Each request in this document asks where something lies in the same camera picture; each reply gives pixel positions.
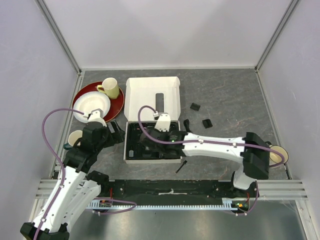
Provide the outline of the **white round plate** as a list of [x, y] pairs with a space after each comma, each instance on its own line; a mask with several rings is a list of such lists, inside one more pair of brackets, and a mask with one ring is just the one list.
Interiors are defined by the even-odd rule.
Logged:
[[99, 91], [91, 91], [80, 96], [74, 103], [73, 109], [85, 114], [100, 110], [101, 117], [104, 118], [111, 108], [109, 97]]

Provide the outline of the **black cleaning brush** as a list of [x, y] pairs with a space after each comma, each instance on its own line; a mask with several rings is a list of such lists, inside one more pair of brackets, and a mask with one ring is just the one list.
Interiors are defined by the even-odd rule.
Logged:
[[179, 173], [179, 171], [187, 164], [187, 160], [183, 161], [183, 163], [181, 164], [181, 166], [175, 171], [176, 174]]

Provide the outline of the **white cardboard box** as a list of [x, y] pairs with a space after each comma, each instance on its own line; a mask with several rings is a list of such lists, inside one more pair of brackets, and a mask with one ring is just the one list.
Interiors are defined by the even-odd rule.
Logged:
[[127, 122], [138, 122], [138, 111], [145, 105], [159, 113], [168, 113], [171, 118], [169, 130], [179, 130], [181, 128], [179, 78], [177, 76], [128, 78], [124, 104]]

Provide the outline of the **black comb attachment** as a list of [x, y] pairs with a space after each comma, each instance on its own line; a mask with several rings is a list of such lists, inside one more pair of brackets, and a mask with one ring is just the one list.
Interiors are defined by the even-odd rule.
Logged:
[[208, 129], [208, 128], [212, 128], [213, 127], [213, 124], [211, 122], [210, 119], [204, 119], [202, 120], [202, 124], [204, 126], [205, 129]]
[[201, 108], [201, 105], [200, 104], [197, 104], [195, 102], [193, 102], [191, 105], [190, 105], [190, 109], [194, 110], [194, 111], [199, 111]]

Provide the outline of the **black plastic tray insert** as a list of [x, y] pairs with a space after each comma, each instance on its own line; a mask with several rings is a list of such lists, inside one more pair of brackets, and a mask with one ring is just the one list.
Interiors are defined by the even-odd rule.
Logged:
[[[149, 150], [140, 142], [142, 130], [137, 121], [128, 121], [124, 141], [123, 159], [127, 164], [173, 164], [180, 163], [180, 158], [162, 158], [158, 152]], [[129, 157], [129, 150], [134, 151], [134, 157]]]

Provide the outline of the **small clear oil bottle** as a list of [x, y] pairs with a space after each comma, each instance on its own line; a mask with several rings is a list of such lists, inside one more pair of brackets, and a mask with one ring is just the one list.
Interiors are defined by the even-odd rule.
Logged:
[[129, 150], [128, 157], [129, 158], [133, 158], [134, 157], [134, 151], [133, 150]]

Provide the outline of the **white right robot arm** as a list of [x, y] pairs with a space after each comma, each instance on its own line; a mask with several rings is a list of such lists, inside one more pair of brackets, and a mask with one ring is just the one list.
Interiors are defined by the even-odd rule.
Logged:
[[247, 132], [244, 137], [219, 138], [152, 128], [141, 134], [140, 142], [164, 158], [204, 156], [236, 162], [239, 168], [229, 184], [229, 191], [235, 197], [242, 196], [256, 180], [269, 178], [270, 148], [253, 132]]

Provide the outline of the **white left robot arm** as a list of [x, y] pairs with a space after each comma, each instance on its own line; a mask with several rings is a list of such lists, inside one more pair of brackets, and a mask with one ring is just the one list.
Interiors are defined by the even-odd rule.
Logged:
[[109, 176], [90, 171], [98, 154], [124, 142], [125, 132], [116, 121], [88, 122], [60, 162], [58, 181], [40, 213], [25, 222], [20, 233], [27, 240], [67, 240], [71, 229], [89, 203], [110, 191]]

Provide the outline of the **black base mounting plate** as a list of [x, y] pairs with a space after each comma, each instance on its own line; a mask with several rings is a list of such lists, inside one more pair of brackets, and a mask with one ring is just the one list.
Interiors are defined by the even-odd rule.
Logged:
[[217, 200], [255, 198], [256, 183], [247, 190], [238, 189], [230, 181], [218, 180], [124, 180], [109, 181], [101, 187], [99, 197], [122, 201], [153, 203], [217, 203]]

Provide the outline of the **yellow mug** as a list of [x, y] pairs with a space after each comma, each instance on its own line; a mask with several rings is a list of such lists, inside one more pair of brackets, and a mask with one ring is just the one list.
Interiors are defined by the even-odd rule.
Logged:
[[113, 77], [104, 79], [102, 84], [96, 86], [96, 89], [100, 93], [107, 95], [110, 99], [116, 99], [120, 94], [118, 82]]

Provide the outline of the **dark red round plate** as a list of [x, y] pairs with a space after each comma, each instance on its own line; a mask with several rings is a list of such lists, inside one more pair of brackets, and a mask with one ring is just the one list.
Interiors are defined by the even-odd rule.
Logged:
[[[101, 85], [101, 84], [102, 84], [101, 81], [94, 82], [94, 83], [91, 83], [91, 84], [85, 86], [84, 88], [82, 88], [76, 94], [75, 98], [73, 99], [72, 108], [74, 107], [74, 104], [75, 104], [76, 100], [80, 96], [82, 96], [82, 95], [84, 95], [86, 93], [89, 93], [89, 92], [98, 92], [96, 87], [97, 87], [97, 85]], [[111, 120], [113, 120], [121, 112], [121, 110], [124, 107], [125, 95], [124, 95], [124, 93], [123, 93], [121, 88], [119, 88], [119, 96], [116, 99], [110, 99], [110, 102], [111, 102], [110, 110], [107, 113], [107, 115], [103, 118], [106, 123], [110, 122]]]

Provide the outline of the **cream enamel mug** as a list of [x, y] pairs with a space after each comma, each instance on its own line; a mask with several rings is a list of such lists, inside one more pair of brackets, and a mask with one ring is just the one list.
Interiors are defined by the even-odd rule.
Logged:
[[265, 143], [271, 150], [273, 150], [273, 151], [269, 151], [269, 167], [270, 168], [277, 168], [280, 166], [280, 163], [282, 162], [283, 159], [279, 154], [281, 154], [284, 157], [283, 164], [286, 164], [288, 162], [289, 154], [282, 146], [274, 145], [270, 141], [266, 141]]

